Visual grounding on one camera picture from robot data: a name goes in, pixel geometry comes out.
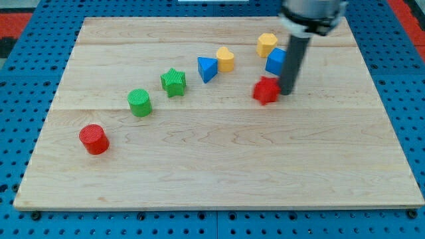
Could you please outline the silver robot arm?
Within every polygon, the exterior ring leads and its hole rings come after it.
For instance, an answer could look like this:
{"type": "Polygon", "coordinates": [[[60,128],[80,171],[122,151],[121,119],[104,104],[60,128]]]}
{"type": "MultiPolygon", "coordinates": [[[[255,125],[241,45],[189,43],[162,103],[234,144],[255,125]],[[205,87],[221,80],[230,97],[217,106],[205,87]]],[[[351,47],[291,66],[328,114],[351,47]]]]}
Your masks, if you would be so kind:
{"type": "Polygon", "coordinates": [[[341,22],[348,3],[341,0],[282,0],[278,16],[295,37],[326,36],[341,22]]]}

